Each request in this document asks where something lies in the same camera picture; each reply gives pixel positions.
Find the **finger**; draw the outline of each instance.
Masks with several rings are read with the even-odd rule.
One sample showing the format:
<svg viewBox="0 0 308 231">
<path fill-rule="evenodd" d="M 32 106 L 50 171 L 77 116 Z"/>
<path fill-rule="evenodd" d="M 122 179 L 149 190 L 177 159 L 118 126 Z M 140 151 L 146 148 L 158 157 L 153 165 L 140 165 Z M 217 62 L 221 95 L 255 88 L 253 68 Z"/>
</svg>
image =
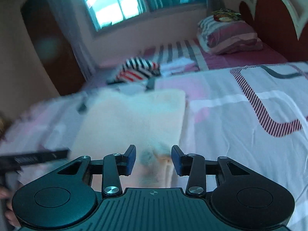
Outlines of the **finger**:
<svg viewBox="0 0 308 231">
<path fill-rule="evenodd" d="M 7 202 L 7 208 L 9 210 L 13 210 L 13 208 L 12 208 L 12 201 L 11 200 Z"/>
<path fill-rule="evenodd" d="M 11 193 L 5 187 L 0 187 L 0 199 L 6 199 L 11 196 Z"/>
<path fill-rule="evenodd" d="M 9 223 L 14 226 L 14 227 L 19 227 L 20 224 L 14 214 L 13 211 L 6 211 L 5 212 L 5 217 L 7 218 L 7 220 L 9 221 Z"/>
</svg>

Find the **red headboard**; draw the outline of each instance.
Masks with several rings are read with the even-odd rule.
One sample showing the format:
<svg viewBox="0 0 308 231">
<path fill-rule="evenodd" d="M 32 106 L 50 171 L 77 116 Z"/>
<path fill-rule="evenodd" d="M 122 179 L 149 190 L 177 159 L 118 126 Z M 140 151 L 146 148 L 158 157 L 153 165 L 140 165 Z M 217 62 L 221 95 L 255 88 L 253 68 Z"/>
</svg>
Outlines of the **red headboard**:
<svg viewBox="0 0 308 231">
<path fill-rule="evenodd" d="M 298 35 L 289 10 L 282 0 L 257 0 L 255 17 L 245 2 L 240 4 L 243 19 L 258 37 L 289 61 L 308 61 L 308 23 Z"/>
</svg>

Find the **black plastic mount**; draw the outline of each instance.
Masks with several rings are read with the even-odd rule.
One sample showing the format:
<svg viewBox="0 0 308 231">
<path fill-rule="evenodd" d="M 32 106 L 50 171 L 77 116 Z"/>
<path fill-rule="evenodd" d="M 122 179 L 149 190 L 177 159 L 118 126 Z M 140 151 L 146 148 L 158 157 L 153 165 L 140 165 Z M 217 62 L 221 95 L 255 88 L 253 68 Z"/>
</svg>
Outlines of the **black plastic mount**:
<svg viewBox="0 0 308 231">
<path fill-rule="evenodd" d="M 180 188 L 128 188 L 119 176 L 129 176 L 136 159 L 131 145 L 124 154 L 103 160 L 78 159 L 25 185 L 13 197 L 21 231 L 62 230 L 202 230 L 286 231 L 294 207 L 282 186 L 228 157 L 205 160 L 171 151 L 179 176 L 189 176 Z M 102 175 L 102 192 L 90 187 L 93 174 Z M 217 188 L 206 192 L 206 175 Z"/>
</svg>

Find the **folded clothes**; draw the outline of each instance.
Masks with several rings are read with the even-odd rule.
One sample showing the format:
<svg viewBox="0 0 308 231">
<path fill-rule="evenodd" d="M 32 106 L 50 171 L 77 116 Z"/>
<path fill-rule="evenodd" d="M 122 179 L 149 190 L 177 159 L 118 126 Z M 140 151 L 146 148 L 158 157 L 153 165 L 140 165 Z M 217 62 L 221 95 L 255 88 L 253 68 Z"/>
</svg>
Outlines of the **folded clothes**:
<svg viewBox="0 0 308 231">
<path fill-rule="evenodd" d="M 169 63 L 161 64 L 162 77 L 194 71 L 199 71 L 198 65 L 193 60 L 185 57 L 175 59 Z"/>
</svg>

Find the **window sill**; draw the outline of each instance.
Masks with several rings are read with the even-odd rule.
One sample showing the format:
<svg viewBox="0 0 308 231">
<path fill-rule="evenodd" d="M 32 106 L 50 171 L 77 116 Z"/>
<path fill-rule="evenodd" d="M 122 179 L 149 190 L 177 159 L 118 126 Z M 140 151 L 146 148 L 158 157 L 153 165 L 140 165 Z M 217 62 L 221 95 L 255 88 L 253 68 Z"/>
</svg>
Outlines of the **window sill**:
<svg viewBox="0 0 308 231">
<path fill-rule="evenodd" d="M 114 32 L 118 29 L 128 27 L 128 26 L 135 24 L 135 23 L 139 23 L 139 22 L 143 22 L 143 21 L 146 21 L 146 20 L 159 18 L 159 17 L 163 17 L 163 16 L 173 15 L 173 14 L 177 14 L 177 13 L 182 13 L 182 12 L 186 12 L 186 11 L 198 10 L 198 9 L 202 9 L 202 8 L 206 8 L 206 5 L 203 4 L 203 3 L 192 3 L 192 4 L 179 4 L 177 6 L 173 6 L 173 7 L 169 7 L 169 8 L 158 9 L 158 10 L 153 11 L 153 12 L 145 12 L 145 13 L 142 13 L 138 16 L 128 18 L 128 19 L 121 21 L 117 24 L 114 24 L 112 26 L 104 27 L 104 28 L 100 29 L 98 32 L 94 30 L 95 31 L 95 32 L 93 32 L 94 38 L 99 37 L 101 35 L 112 33 L 112 32 Z"/>
</svg>

